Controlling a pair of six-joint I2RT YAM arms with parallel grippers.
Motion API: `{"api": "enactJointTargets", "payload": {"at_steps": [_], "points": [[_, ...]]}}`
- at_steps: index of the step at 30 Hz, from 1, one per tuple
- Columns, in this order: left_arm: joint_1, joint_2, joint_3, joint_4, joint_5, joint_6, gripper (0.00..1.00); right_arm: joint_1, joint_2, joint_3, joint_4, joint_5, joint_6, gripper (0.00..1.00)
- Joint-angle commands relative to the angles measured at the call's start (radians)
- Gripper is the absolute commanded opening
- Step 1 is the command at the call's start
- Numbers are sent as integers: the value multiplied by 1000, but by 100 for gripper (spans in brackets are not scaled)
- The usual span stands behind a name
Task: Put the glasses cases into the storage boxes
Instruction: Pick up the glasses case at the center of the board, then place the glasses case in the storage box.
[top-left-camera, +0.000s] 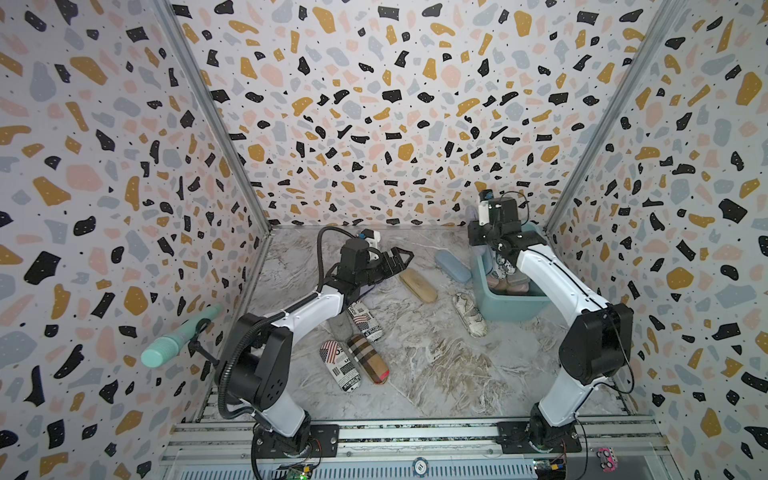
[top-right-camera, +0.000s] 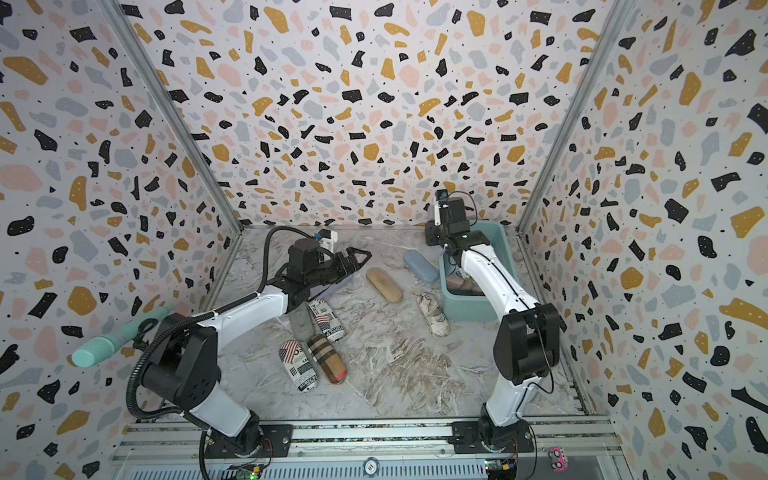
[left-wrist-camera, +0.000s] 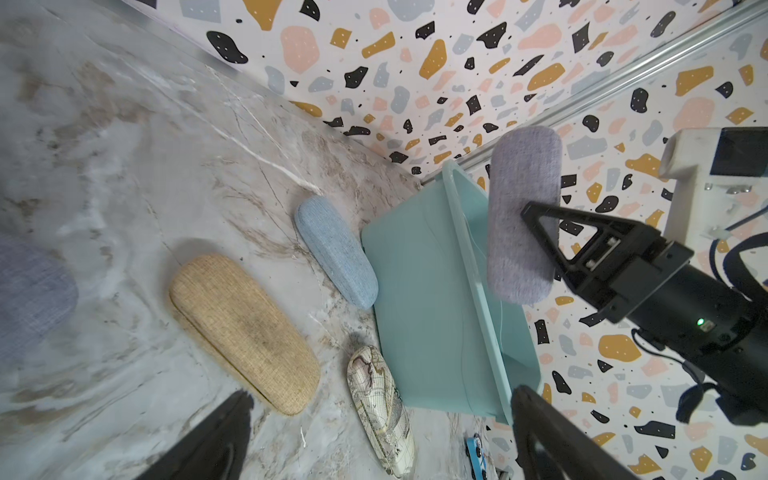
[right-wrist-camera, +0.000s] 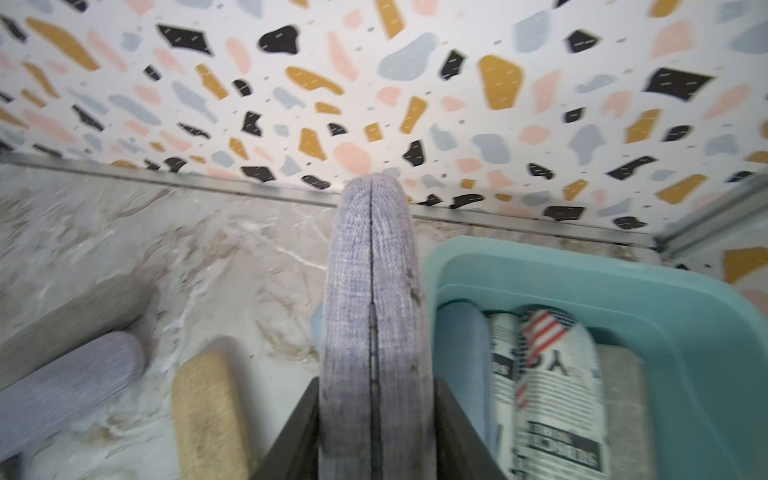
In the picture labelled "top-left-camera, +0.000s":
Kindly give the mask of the tan fabric glasses case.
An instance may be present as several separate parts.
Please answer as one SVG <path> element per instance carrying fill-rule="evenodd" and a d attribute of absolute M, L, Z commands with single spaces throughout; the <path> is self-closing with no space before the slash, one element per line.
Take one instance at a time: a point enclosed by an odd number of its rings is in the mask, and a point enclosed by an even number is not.
<path fill-rule="evenodd" d="M 437 290 L 419 272 L 408 268 L 399 274 L 399 279 L 423 303 L 431 304 L 437 300 Z"/>

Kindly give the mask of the newspaper flag print glasses case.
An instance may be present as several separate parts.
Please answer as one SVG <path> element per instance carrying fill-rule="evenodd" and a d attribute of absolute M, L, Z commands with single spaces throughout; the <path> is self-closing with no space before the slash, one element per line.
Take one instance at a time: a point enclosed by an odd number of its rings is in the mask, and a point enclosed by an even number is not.
<path fill-rule="evenodd" d="M 508 276 L 515 274 L 516 267 L 514 266 L 514 264 L 509 260 L 505 259 L 500 253 L 498 252 L 494 253 L 493 260 L 494 260 L 493 272 L 499 279 L 506 278 Z"/>

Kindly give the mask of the small pink hard glasses case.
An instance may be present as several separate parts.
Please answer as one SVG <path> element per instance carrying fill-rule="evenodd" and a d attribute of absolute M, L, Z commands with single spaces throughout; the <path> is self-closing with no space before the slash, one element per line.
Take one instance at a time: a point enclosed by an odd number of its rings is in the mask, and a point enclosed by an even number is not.
<path fill-rule="evenodd" d="M 486 276 L 486 283 L 489 290 L 495 295 L 527 295 L 530 290 L 530 278 L 520 272 L 502 277 L 491 273 Z"/>

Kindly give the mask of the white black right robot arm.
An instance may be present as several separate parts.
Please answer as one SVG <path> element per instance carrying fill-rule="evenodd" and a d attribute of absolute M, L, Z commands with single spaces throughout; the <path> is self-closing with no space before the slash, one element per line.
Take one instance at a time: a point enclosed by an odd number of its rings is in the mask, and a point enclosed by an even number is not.
<path fill-rule="evenodd" d="M 525 231 L 516 200 L 479 193 L 477 217 L 468 222 L 473 247 L 486 247 L 504 274 L 520 273 L 559 310 L 568 331 L 558 350 L 560 371 L 536 403 L 527 427 L 529 442 L 547 451 L 575 432 L 577 412 L 593 390 L 629 364 L 633 312 L 591 290 L 556 257 L 546 240 Z"/>

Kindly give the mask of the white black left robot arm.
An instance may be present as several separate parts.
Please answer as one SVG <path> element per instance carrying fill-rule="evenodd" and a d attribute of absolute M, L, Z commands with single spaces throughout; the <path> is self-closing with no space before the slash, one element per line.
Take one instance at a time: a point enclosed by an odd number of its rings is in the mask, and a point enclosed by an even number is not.
<path fill-rule="evenodd" d="M 375 234 L 370 229 L 353 234 L 322 228 L 316 237 L 314 290 L 267 317 L 244 314 L 235 322 L 216 367 L 216 405 L 222 418 L 249 415 L 283 437 L 304 427 L 308 413 L 286 392 L 293 345 L 357 302 L 363 288 L 404 272 L 414 258 L 399 247 L 378 249 L 370 243 Z"/>

